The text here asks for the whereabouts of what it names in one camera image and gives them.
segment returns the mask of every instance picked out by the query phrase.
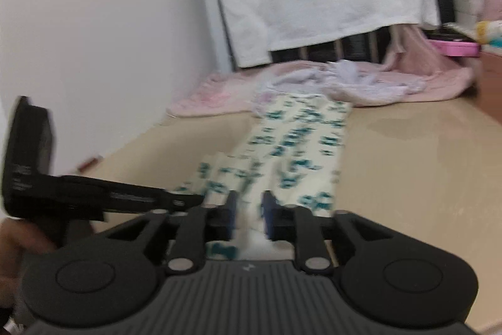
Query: human hand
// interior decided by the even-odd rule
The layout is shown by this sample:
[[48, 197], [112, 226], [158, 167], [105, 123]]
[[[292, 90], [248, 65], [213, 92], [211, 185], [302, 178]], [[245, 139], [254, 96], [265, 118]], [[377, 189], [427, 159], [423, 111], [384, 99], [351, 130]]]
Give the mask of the human hand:
[[4, 219], [0, 224], [0, 308], [11, 308], [19, 284], [24, 251], [41, 255], [56, 250], [42, 231], [25, 220]]

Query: silver screw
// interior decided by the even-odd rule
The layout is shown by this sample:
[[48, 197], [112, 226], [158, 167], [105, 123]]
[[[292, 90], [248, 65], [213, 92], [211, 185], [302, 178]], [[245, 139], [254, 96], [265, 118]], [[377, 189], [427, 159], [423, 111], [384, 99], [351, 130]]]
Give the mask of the silver screw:
[[305, 265], [311, 270], [325, 270], [331, 263], [324, 257], [310, 257], [310, 259], [305, 262]]
[[167, 266], [173, 271], [187, 271], [193, 267], [192, 260], [189, 259], [172, 259]]

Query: pink cloth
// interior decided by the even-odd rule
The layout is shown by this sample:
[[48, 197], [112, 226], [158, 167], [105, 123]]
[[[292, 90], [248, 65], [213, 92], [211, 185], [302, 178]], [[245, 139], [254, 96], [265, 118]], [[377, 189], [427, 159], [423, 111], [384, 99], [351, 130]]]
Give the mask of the pink cloth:
[[260, 84], [303, 68], [324, 66], [324, 63], [298, 60], [229, 75], [212, 74], [194, 94], [173, 104], [167, 112], [175, 117], [199, 117], [252, 111], [254, 95]]
[[481, 20], [502, 20], [502, 0], [483, 0]]
[[396, 25], [392, 31], [392, 41], [382, 65], [356, 63], [361, 71], [378, 73], [379, 81], [407, 83], [421, 79], [426, 82], [422, 92], [408, 94], [402, 102], [450, 100], [473, 83], [473, 70], [441, 55], [416, 25]]

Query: pink plastic container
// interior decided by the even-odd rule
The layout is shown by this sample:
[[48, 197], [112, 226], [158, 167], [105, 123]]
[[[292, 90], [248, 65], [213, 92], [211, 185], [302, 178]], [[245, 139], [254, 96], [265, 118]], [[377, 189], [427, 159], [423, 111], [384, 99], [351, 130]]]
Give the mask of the pink plastic container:
[[431, 45], [444, 56], [450, 57], [479, 57], [480, 45], [470, 41], [434, 41]]

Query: beige table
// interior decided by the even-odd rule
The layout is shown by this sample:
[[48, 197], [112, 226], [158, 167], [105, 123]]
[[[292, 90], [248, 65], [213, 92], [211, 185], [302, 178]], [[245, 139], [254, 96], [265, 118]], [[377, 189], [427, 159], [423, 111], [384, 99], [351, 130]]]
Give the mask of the beige table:
[[[248, 114], [170, 119], [89, 176], [172, 188], [204, 154], [230, 150], [253, 122]], [[467, 323], [487, 333], [502, 324], [502, 125], [469, 101], [354, 110], [336, 207], [468, 261], [479, 294]]]

